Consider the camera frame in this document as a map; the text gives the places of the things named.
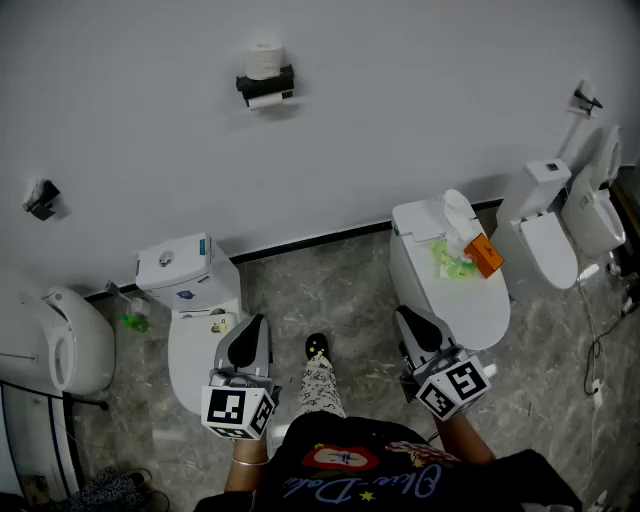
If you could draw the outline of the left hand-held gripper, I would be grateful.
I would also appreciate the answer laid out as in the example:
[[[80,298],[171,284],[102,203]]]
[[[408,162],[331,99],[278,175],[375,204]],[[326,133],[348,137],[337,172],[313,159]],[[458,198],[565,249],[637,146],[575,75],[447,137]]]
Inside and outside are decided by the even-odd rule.
[[[267,319],[242,320],[217,346],[215,369],[201,390],[201,424],[221,438],[262,439],[281,391],[270,377],[259,376],[269,374],[270,364]],[[238,370],[247,374],[233,372]]]

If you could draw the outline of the dark patterned trouser leg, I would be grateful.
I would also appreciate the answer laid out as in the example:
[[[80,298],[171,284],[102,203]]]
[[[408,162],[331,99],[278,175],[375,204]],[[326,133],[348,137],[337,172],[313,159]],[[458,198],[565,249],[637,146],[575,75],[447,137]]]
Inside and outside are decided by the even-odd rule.
[[[78,493],[58,503],[55,512],[133,512],[142,503],[135,484],[113,467],[99,472]]]

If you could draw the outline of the white toilet paper roll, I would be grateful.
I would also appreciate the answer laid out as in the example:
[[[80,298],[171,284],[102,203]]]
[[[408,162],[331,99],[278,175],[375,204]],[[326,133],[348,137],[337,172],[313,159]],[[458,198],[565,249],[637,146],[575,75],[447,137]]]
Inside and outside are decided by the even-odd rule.
[[[277,77],[283,61],[283,47],[278,42],[262,41],[247,47],[245,74],[250,80],[262,81]]]

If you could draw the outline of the black slipper with yellow dots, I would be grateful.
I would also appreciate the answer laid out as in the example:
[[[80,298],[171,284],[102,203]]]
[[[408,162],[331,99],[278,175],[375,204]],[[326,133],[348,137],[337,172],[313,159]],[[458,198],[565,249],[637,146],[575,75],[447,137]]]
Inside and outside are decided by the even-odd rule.
[[[314,357],[330,359],[329,342],[327,337],[320,332],[311,334],[305,342],[305,354],[308,360]]]

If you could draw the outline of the white toilet with tall tank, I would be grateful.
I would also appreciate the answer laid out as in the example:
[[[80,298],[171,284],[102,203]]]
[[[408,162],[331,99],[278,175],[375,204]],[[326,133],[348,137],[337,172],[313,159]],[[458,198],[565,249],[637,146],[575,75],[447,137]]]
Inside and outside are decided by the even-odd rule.
[[[529,162],[512,176],[497,210],[490,242],[504,259],[501,271],[517,301],[562,292],[576,281],[575,251],[549,210],[570,177],[559,159]]]

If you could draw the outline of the white glass panel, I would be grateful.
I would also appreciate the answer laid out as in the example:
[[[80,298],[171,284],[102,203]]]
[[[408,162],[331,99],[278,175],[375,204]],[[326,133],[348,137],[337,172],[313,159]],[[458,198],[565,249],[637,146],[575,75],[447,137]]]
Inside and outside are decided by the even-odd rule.
[[[59,395],[0,385],[0,493],[25,497],[39,477],[62,501],[83,485],[69,404]]]

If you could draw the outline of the small black wall paper holder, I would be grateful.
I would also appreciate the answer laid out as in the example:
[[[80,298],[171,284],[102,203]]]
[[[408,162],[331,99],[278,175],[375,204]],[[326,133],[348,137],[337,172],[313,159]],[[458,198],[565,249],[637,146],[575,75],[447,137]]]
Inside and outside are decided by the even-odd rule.
[[[28,190],[22,206],[40,221],[46,221],[55,215],[53,204],[60,195],[59,189],[50,180],[37,180]]]

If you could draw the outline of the orange box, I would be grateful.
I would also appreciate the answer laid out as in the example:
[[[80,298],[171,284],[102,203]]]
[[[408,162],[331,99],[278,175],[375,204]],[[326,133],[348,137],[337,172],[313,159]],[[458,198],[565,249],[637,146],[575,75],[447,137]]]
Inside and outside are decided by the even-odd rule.
[[[468,243],[464,254],[471,259],[486,279],[495,274],[504,264],[503,256],[484,233],[480,233]]]

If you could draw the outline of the person's right forearm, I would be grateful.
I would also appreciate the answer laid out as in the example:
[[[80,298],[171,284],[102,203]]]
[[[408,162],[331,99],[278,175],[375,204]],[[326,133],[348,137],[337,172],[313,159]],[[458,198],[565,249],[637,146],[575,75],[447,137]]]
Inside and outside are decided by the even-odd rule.
[[[496,460],[464,414],[457,414],[446,421],[435,419],[435,423],[444,450],[460,461],[486,465]]]

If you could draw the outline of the person's black printed t-shirt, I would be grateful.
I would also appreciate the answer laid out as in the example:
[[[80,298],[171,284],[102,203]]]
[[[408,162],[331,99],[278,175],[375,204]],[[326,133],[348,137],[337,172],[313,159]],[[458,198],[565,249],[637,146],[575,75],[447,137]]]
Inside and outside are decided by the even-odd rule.
[[[472,463],[396,423],[326,412],[293,421],[251,491],[204,498],[194,512],[581,512],[537,452]]]

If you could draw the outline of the white tankless toilet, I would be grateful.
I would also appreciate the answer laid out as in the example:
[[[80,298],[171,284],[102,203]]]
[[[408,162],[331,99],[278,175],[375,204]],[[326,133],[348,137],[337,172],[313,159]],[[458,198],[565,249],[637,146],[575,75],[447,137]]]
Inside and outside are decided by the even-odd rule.
[[[471,279],[439,278],[431,245],[446,241],[447,227],[443,195],[393,208],[389,268],[399,302],[444,320],[465,348],[488,349],[509,325],[503,275],[498,270],[486,279],[477,269]]]

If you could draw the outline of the person's leg in patterned trousers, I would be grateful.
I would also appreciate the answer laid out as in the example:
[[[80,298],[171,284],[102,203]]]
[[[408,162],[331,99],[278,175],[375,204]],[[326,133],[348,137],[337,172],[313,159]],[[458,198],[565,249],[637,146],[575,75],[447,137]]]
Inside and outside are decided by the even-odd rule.
[[[302,376],[299,406],[294,418],[314,412],[326,412],[340,418],[346,417],[337,389],[333,365],[320,352],[306,364]]]

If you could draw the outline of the white plastic wrapped pack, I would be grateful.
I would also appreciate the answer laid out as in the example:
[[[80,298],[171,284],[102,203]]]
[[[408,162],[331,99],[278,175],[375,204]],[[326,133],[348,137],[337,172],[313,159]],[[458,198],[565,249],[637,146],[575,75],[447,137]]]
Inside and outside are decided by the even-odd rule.
[[[471,263],[472,259],[465,249],[480,234],[480,229],[468,200],[461,192],[448,189],[443,195],[443,210],[448,223],[445,238],[449,255]]]

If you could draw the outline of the white toilet with square tank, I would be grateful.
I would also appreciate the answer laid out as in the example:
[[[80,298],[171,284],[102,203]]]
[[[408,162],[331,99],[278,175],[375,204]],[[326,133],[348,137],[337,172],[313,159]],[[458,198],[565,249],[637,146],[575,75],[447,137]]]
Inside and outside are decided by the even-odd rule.
[[[198,233],[140,251],[136,285],[171,311],[172,389],[187,410],[198,414],[219,342],[242,320],[254,316],[243,311],[239,270],[210,236]],[[222,319],[227,332],[212,333],[212,324]]]

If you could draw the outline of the white toilet with open seat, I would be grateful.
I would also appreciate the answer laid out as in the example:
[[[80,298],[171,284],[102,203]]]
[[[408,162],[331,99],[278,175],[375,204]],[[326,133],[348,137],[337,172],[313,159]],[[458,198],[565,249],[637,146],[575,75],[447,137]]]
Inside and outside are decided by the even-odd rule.
[[[621,157],[620,126],[615,124],[572,181],[561,210],[575,243],[588,256],[613,251],[626,241],[625,229],[609,191],[618,176]]]

